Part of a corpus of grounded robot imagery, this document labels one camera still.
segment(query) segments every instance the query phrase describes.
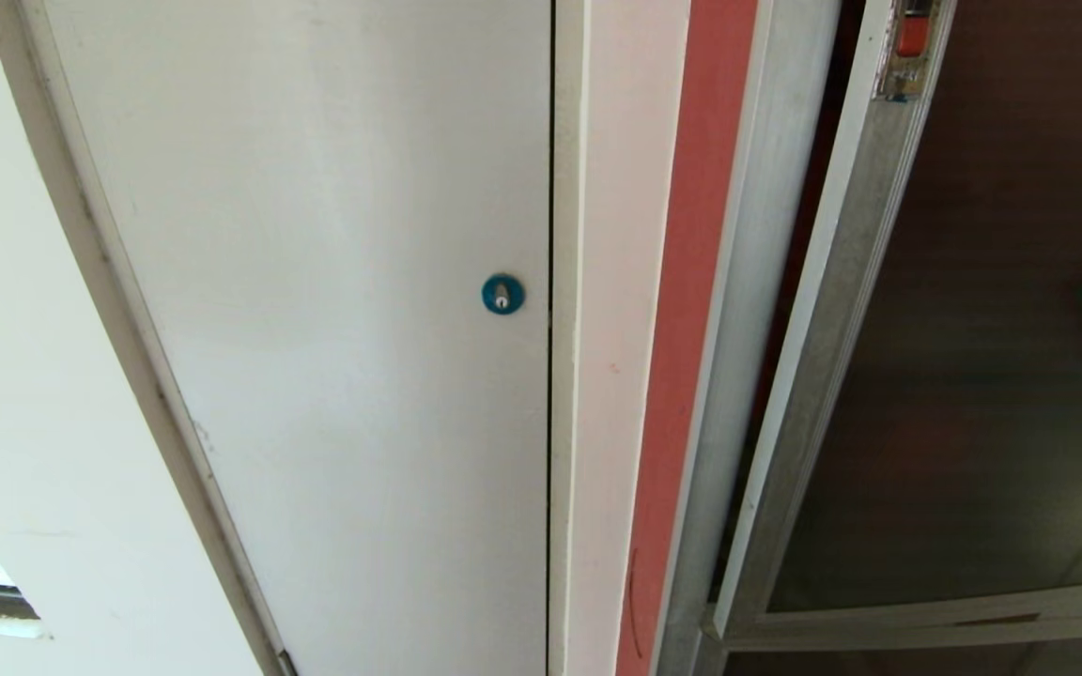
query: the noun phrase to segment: red painted trim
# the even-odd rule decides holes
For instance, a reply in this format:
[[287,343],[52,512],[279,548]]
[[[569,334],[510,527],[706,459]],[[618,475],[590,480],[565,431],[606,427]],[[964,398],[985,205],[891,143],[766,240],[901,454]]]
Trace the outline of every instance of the red painted trim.
[[648,676],[757,0],[691,0],[617,676]]

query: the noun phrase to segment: red switch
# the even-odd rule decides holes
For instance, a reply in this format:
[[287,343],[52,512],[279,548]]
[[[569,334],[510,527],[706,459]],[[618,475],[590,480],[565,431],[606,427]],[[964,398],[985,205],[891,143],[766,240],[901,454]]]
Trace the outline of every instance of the red switch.
[[914,59],[924,54],[929,38],[929,17],[903,17],[900,22],[900,39],[896,44],[896,55]]

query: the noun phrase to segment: white door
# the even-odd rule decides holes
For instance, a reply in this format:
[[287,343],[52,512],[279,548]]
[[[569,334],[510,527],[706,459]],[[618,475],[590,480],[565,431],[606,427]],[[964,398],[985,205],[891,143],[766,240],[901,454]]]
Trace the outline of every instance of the white door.
[[43,9],[298,672],[544,673],[550,3]]

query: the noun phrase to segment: white wall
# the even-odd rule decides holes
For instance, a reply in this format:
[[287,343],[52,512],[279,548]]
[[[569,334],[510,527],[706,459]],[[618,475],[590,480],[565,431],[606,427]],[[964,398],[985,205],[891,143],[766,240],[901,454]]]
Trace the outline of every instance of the white wall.
[[551,515],[567,547],[566,568],[551,569],[566,604],[553,609],[566,645],[551,672],[568,676],[615,672],[687,13],[688,0],[558,3],[553,467],[571,488],[555,488]]
[[48,637],[0,675],[256,676],[121,372],[0,65],[0,561]]

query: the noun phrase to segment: lock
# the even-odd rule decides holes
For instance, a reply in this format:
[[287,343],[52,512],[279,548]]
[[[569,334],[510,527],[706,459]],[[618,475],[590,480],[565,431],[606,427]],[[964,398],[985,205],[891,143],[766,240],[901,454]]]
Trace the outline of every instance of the lock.
[[512,314],[524,305],[524,286],[511,274],[493,274],[481,286],[481,304],[494,314]]

